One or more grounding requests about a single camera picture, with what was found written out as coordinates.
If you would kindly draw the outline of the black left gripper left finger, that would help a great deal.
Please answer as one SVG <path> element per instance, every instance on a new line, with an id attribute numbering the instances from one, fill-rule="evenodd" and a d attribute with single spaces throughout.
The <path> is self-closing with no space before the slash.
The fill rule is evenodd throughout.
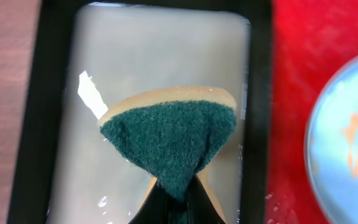
<path id="1" fill-rule="evenodd" d="M 168 194 L 155 184 L 129 224 L 168 224 Z"/>

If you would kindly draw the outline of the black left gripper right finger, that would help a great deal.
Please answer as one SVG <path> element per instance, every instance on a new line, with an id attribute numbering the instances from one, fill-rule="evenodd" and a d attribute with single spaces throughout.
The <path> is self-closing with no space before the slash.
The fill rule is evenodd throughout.
<path id="1" fill-rule="evenodd" d="M 193 176 L 186 191 L 186 206 L 188 224 L 226 224 L 196 175 Z"/>

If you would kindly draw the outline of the yellow green sponge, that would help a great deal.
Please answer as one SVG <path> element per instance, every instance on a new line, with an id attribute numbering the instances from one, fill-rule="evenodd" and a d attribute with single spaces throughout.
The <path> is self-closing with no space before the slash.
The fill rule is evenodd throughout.
<path id="1" fill-rule="evenodd" d="M 122 157 L 152 176 L 143 203 L 155 184 L 168 194 L 168 223 L 188 223 L 186 191 L 194 175 L 224 220 L 206 168 L 236 129 L 235 110 L 222 88 L 175 86 L 121 101 L 99 127 Z"/>

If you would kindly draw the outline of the light blue plate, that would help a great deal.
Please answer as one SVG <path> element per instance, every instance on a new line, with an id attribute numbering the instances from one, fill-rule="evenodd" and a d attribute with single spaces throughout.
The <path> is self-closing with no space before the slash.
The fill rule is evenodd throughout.
<path id="1" fill-rule="evenodd" d="M 308 120 L 306 173 L 331 223 L 358 223 L 358 56 L 324 86 Z"/>

